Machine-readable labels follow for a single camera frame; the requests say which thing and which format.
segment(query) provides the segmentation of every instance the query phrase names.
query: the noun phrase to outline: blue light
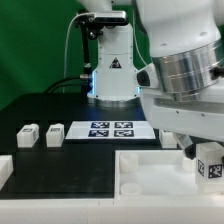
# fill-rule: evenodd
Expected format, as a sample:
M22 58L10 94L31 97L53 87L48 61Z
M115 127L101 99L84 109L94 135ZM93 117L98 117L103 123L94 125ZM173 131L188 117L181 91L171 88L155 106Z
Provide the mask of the blue light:
M138 90L137 90L138 94L140 94L141 91L142 91L142 88L141 87L138 87Z
M91 95L95 95L95 72L92 72L92 90L89 92Z

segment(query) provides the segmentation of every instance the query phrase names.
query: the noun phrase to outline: black cable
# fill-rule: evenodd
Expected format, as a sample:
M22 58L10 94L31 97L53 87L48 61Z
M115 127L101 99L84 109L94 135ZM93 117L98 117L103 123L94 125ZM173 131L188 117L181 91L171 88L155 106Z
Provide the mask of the black cable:
M53 83L52 85L50 85L45 91L44 93L49 93L49 91L54 88L55 86L61 84L61 83L64 83L64 82L68 82L68 81L71 81L71 80L80 80L79 77L76 77L76 76L70 76L70 77L67 77L67 78L64 78L64 79L61 79L55 83Z
M80 27L81 27L81 34L82 34L82 48L83 48L84 63L90 64L89 43L87 38L86 26L81 24Z
M224 67L216 67L214 70L215 76L224 76Z
M59 88L63 88L63 87L71 87L71 86L80 86L80 84L64 84L64 85L58 85L55 86L50 92L48 93L53 93L55 90L59 89Z

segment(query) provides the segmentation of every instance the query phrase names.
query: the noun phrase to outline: white box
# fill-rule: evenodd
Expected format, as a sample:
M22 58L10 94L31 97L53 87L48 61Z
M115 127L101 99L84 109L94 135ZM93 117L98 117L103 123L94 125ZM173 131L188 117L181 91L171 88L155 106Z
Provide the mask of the white box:
M37 124L25 125L17 134L19 148L32 148L39 138L39 126Z
M177 141L173 137L173 132L159 130L159 140L162 148L177 148Z
M0 190L13 172L12 156L0 156Z
M197 145L196 183L201 193L224 191L222 157L224 157L224 147L217 142Z
M51 125L46 134L47 147L61 147L64 137L64 125Z

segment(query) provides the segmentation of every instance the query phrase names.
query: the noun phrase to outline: white platform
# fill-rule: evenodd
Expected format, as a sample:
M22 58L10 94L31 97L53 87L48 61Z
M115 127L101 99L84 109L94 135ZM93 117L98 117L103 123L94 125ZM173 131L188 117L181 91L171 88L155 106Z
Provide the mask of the white platform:
M197 195L194 174L181 168L181 151L136 151L135 174L120 172L120 153L114 199L1 200L1 223L223 224L224 196ZM143 194L122 196L120 186L126 181L141 184Z

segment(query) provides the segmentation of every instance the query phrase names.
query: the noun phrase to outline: cable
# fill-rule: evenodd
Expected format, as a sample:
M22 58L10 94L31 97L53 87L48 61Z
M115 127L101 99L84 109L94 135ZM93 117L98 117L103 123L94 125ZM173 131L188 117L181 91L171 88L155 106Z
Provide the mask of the cable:
M44 93L49 93L51 91L52 88L54 88L55 86L61 84L61 83L64 83L64 82L68 82L68 81L71 81L71 80L80 80L79 77L75 77L75 76L70 76L70 77L67 77L67 78L64 78L64 79L61 79L55 83L53 83L52 85L50 85L45 91Z
M141 53L140 53L139 47L138 47L138 42L137 42L137 38L136 38L135 25L136 25L136 21L135 21L135 13L134 13L134 10L133 10L133 35L134 35L135 47L136 47L138 56L139 56L140 59L142 60L142 63L143 63L145 66L147 66L148 64L147 64L147 63L145 62L145 60L143 59L143 57L142 57L142 55L141 55Z
M65 52L64 52L64 78L66 78L67 75L67 69L68 69L68 65L67 65L67 61L68 61L68 43L69 43L69 37L70 37L70 33L71 33L71 29L72 29L72 25L75 22L75 20L77 20L78 18L82 17L82 16L90 16L92 15L92 13L82 13L79 14L77 16L75 16L69 26L68 26L68 31L67 31L67 35L66 35L66 42L65 42Z
M57 90L59 88L71 87L71 86L80 86L80 84L64 84L64 85L58 85L58 86L55 86L49 93L53 93L55 90Z
M214 69L214 73L216 76L224 76L224 68L223 67L216 67Z

